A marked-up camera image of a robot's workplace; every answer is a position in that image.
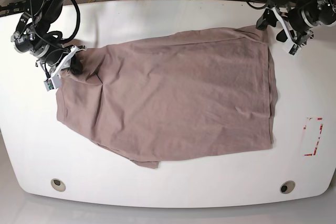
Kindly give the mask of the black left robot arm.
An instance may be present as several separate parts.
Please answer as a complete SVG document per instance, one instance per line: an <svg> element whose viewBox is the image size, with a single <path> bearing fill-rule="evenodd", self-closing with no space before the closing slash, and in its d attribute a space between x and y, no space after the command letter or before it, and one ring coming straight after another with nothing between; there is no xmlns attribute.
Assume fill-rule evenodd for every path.
<svg viewBox="0 0 336 224"><path fill-rule="evenodd" d="M280 42L291 39L296 45L305 45L313 38L313 28L335 24L335 0L267 0L261 9L265 11L256 22L258 30L285 22L277 35Z"/></svg>

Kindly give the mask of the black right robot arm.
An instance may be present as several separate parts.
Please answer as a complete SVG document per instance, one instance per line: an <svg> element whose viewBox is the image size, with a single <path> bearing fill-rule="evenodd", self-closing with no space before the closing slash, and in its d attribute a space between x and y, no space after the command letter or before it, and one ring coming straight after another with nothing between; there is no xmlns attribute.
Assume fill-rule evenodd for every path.
<svg viewBox="0 0 336 224"><path fill-rule="evenodd" d="M11 37L15 49L20 53L30 52L43 65L46 75L47 66L54 70L70 53L71 42L80 27L80 10L76 0L70 0L76 10L76 24L73 33L64 38L62 32L50 31L50 25L60 16L64 0L26 0L23 14Z"/></svg>

